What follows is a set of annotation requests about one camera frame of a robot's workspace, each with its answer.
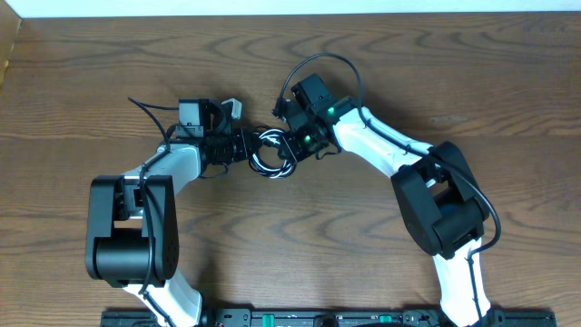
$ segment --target wooden table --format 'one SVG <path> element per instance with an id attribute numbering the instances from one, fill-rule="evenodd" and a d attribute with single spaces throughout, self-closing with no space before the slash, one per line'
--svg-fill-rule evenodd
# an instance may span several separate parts
<path id="1" fill-rule="evenodd" d="M 84 268 L 90 182 L 160 141 L 128 95 L 236 97 L 250 123 L 282 126 L 271 108 L 284 78 L 323 51 L 355 62 L 384 122 L 461 147 L 503 223 L 483 256 L 488 298 L 581 325 L 580 14 L 25 20 L 0 94 L 0 325 L 95 326 L 105 308 L 141 307 Z M 321 60 L 297 78 L 314 72 L 355 94 L 346 65 Z M 240 163 L 176 201 L 180 266 L 210 302 L 438 304 L 389 181 L 353 154 L 282 181 Z"/>

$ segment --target white wall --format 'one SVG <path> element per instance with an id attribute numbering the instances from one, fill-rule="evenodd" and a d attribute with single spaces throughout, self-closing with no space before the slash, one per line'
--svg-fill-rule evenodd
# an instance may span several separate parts
<path id="1" fill-rule="evenodd" d="M 6 0 L 23 18 L 579 11 L 581 0 Z"/>

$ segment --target table top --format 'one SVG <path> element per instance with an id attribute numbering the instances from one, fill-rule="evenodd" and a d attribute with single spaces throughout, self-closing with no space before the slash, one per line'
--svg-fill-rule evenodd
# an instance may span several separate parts
<path id="1" fill-rule="evenodd" d="M 488 298 L 580 325 L 581 15 L 557 13 L 25 20 L 0 93 L 0 325 L 94 326 L 106 308 L 142 307 L 84 268 L 91 181 L 160 142 L 127 96 L 235 97 L 249 124 L 283 126 L 271 115 L 282 82 L 318 52 L 358 66 L 363 102 L 386 124 L 462 149 L 503 226 L 482 256 Z M 343 63 L 296 81 L 311 73 L 355 94 Z M 235 164 L 176 206 L 180 267 L 209 302 L 438 304 L 389 180 L 354 154 L 311 158 L 281 181 Z"/>

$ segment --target white arm segment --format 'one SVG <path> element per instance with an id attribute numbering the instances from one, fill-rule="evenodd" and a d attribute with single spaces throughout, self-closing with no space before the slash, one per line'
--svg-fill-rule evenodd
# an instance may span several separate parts
<path id="1" fill-rule="evenodd" d="M 157 153 L 161 153 L 164 150 L 165 145 L 162 145 L 157 149 Z M 201 163 L 200 150 L 197 146 L 190 144 L 172 144 L 170 152 L 155 163 L 145 173 L 144 177 L 147 179 L 148 176 L 152 175 L 171 175 L 173 194 L 177 195 L 187 183 L 200 176 Z M 142 167 L 139 166 L 123 174 L 126 188 L 135 187 L 139 183 L 139 172 L 141 170 Z M 127 203 L 130 203 L 128 210 L 131 213 L 131 218 L 142 219 L 143 210 L 136 209 L 133 192 L 126 191 L 125 193 L 129 197 Z M 139 300 L 145 303 L 155 313 L 159 325 L 166 326 L 167 323 L 163 316 L 138 293 L 141 288 L 141 284 L 129 284 L 123 287 L 127 292 L 137 296 Z M 156 288 L 153 285 L 148 285 L 146 290 L 151 295 L 153 301 L 170 317 L 176 327 L 190 327 L 198 324 L 202 312 L 202 296 L 185 281 L 179 268 L 170 280 L 165 281 L 163 287 Z"/>
<path id="2" fill-rule="evenodd" d="M 382 133 L 399 140 L 402 144 L 409 145 L 422 153 L 427 153 L 429 147 L 431 147 L 431 144 L 415 141 L 385 125 L 375 118 L 368 108 L 363 107 L 362 112 L 366 121 L 369 121 Z M 402 165 L 413 164 L 420 159 L 415 154 L 406 153 L 405 150 L 402 150 L 397 145 L 386 141 L 385 138 L 375 134 L 370 128 L 366 128 L 359 117 L 357 109 L 344 114 L 333 126 L 333 131 L 344 150 L 355 153 L 367 160 L 387 177 L 391 177 Z M 430 181 L 427 186 L 430 187 L 433 183 L 433 181 Z M 470 281 L 470 270 L 466 258 L 468 251 L 479 247 L 480 243 L 481 239 L 467 243 L 456 251 L 454 258 L 451 260 L 446 260 L 439 255 L 433 257 L 442 289 L 442 310 L 458 326 L 470 325 L 478 320 L 476 305 L 473 300 L 474 293 L 472 292 L 472 283 Z M 474 260 L 478 301 L 481 312 L 484 315 L 490 308 L 490 302 L 484 294 L 479 254 L 475 254 L 472 259 Z"/>
<path id="3" fill-rule="evenodd" d="M 456 251 L 454 258 L 450 260 L 446 260 L 440 255 L 433 256 L 438 272 L 439 286 L 442 290 L 442 300 L 440 301 L 442 311 L 458 326 L 469 326 L 478 321 L 467 258 L 468 252 L 478 248 L 481 243 L 482 238 L 466 243 Z M 472 260 L 474 260 L 478 305 L 484 316 L 490 309 L 490 301 L 484 294 L 480 271 L 480 253 L 474 254 Z"/>
<path id="4" fill-rule="evenodd" d="M 140 284 L 129 284 L 123 287 L 127 292 L 137 296 L 147 307 L 157 316 L 157 323 L 167 326 L 162 315 L 160 315 L 141 295 L 138 294 L 142 288 Z M 183 278 L 182 272 L 178 269 L 175 275 L 165 282 L 160 288 L 147 286 L 147 292 L 152 299 L 171 319 L 176 327 L 191 327 L 198 324 L 202 313 L 202 296 L 194 290 Z"/>

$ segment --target white background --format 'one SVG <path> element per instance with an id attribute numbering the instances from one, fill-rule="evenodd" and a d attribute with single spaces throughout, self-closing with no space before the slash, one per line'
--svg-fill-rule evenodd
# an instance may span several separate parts
<path id="1" fill-rule="evenodd" d="M 6 0 L 23 18 L 579 11 L 581 0 Z"/>

